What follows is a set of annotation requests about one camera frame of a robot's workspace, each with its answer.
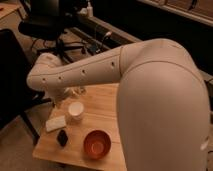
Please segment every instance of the cup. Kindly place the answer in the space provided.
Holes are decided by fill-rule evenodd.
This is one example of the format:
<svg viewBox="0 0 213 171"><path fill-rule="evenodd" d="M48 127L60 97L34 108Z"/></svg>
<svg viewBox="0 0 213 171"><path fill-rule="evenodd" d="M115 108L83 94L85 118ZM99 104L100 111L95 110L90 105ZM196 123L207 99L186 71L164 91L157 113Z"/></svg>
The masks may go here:
<svg viewBox="0 0 213 171"><path fill-rule="evenodd" d="M76 120L80 121L83 118L84 105L81 102L72 102L68 107L68 112L70 116Z"/></svg>

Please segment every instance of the wall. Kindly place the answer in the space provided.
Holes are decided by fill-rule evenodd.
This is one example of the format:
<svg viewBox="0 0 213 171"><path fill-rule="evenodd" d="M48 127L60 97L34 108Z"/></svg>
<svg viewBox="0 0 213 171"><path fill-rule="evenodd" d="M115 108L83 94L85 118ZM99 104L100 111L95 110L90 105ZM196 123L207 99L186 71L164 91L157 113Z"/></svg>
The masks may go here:
<svg viewBox="0 0 213 171"><path fill-rule="evenodd" d="M142 40L169 38L181 43L197 66L213 75L213 28L137 2L91 0L94 15Z"/></svg>

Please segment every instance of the floor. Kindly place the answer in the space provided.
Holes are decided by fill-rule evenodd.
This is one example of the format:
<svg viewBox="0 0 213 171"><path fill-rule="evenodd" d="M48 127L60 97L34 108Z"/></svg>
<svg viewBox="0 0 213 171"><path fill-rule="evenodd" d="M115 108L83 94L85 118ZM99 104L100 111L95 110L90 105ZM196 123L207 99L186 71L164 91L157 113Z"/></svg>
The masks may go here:
<svg viewBox="0 0 213 171"><path fill-rule="evenodd" d="M20 21L19 16L14 13L0 21L0 28L10 28L14 31L18 38L22 48L28 56L30 61L35 61L35 49L30 51L32 39L20 34L17 26ZM68 31L69 36L63 36L65 41L80 40L79 37ZM42 41L38 41L35 48L42 47ZM87 55L81 55L79 51L72 52L72 56L75 56L76 60L87 57ZM28 111L28 116L37 131L40 132L46 119L48 118L52 109L51 104L44 104L38 107L34 107ZM213 150L213 132L211 129L210 144L208 150ZM90 169L80 168L75 166L67 166L65 168L60 167L58 163L43 161L32 157L33 143L27 128L23 124L22 120L17 117L11 124L6 126L0 132L0 168L4 171L89 171ZM213 154L208 155L208 171L213 171Z"/></svg>

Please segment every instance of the chair backrest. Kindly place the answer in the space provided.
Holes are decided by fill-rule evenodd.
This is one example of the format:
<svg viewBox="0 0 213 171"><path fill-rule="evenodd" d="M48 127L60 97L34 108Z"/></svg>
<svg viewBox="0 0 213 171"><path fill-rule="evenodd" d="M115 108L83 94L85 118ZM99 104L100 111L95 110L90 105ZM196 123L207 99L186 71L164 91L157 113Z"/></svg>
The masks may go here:
<svg viewBox="0 0 213 171"><path fill-rule="evenodd" d="M26 13L41 16L59 16L60 0L19 0Z"/></svg>
<svg viewBox="0 0 213 171"><path fill-rule="evenodd" d="M59 16L59 0L30 0L31 13Z"/></svg>
<svg viewBox="0 0 213 171"><path fill-rule="evenodd" d="M0 117L24 110L37 94L26 83L31 69L19 42L9 29L0 30Z"/></svg>

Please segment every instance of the small black cube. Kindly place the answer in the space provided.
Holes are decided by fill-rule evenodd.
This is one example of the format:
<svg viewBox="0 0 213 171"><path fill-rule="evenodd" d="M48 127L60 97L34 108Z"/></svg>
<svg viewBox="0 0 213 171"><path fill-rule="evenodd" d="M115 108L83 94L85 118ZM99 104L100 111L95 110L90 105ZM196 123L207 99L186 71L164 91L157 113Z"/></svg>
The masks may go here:
<svg viewBox="0 0 213 171"><path fill-rule="evenodd" d="M60 130L60 132L58 133L58 136L57 136L57 140L62 147L64 147L66 145L68 137L64 130Z"/></svg>

